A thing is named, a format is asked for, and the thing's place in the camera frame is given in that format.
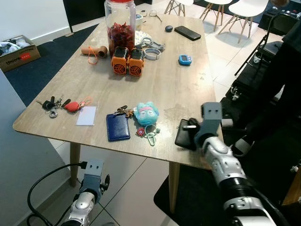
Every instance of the smartphone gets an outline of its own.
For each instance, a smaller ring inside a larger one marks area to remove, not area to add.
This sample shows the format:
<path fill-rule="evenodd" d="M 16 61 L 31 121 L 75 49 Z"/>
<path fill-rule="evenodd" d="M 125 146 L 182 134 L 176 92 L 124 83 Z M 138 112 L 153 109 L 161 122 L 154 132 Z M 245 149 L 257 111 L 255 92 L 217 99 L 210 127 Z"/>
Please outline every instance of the smartphone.
<path fill-rule="evenodd" d="M 179 26 L 174 28 L 175 32 L 178 32 L 179 34 L 185 36 L 186 38 L 195 41 L 201 38 L 201 35 L 188 29 L 187 27 L 184 26 Z"/>

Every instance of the cardboard tube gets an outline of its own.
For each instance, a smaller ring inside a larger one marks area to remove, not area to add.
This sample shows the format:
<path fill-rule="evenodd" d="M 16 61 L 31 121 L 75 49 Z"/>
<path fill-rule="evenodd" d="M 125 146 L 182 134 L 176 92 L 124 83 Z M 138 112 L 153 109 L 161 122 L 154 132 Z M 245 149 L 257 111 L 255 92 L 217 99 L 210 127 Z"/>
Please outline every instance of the cardboard tube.
<path fill-rule="evenodd" d="M 92 48 L 92 50 L 100 58 L 105 58 L 107 56 L 108 49 L 105 46 L 101 46 L 100 48 Z M 84 54 L 84 55 L 88 55 L 89 54 L 89 47 L 82 47 L 81 48 L 81 53 Z"/>

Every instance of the black chair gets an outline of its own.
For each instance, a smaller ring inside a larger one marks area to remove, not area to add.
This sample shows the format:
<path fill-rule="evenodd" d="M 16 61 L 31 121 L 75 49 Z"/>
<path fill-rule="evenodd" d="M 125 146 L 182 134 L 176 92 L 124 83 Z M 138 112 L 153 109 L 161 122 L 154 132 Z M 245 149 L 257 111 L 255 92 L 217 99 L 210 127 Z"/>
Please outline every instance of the black chair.
<path fill-rule="evenodd" d="M 235 73 L 235 76 L 240 72 L 240 70 L 245 66 L 245 64 L 249 64 L 250 66 L 253 66 L 248 61 L 256 51 L 257 51 L 256 55 L 259 56 L 260 58 L 260 64 L 258 66 L 258 69 L 261 67 L 263 59 L 266 59 L 265 61 L 267 62 L 270 61 L 276 55 L 278 50 L 281 48 L 283 42 L 274 41 L 268 43 L 269 34 L 271 32 L 277 32 L 278 34 L 286 35 L 292 29 L 292 27 L 295 25 L 297 21 L 298 21 L 297 18 L 287 14 L 277 14 L 273 16 L 273 18 L 269 23 L 267 34 L 262 38 L 262 40 L 259 42 L 256 48 L 252 51 L 249 57 L 241 65 L 241 67 Z"/>

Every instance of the white wall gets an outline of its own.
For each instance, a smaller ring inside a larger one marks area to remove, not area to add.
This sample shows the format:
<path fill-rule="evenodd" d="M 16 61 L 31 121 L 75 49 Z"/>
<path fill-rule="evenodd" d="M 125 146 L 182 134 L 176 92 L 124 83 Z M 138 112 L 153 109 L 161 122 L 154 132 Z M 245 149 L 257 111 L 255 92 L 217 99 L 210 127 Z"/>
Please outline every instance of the white wall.
<path fill-rule="evenodd" d="M 53 34 L 49 36 L 52 39 L 70 33 L 63 0 L 0 2 L 0 41 L 20 34 L 35 40 L 49 33 Z"/>
<path fill-rule="evenodd" d="M 64 165 L 48 139 L 13 130 L 26 108 L 0 70 L 0 226 L 16 226 L 30 214 L 27 193 L 43 175 Z M 68 180 L 68 169 L 45 179 L 32 194 L 35 207 Z"/>

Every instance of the computer mouse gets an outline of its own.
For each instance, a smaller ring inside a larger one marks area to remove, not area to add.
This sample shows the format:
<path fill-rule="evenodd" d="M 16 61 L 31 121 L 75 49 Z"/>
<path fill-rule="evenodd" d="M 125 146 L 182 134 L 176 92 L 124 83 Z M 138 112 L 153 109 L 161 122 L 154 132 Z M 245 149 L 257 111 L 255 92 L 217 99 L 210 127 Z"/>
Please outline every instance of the computer mouse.
<path fill-rule="evenodd" d="M 171 32 L 173 30 L 173 27 L 171 25 L 168 25 L 165 27 L 166 32 Z"/>

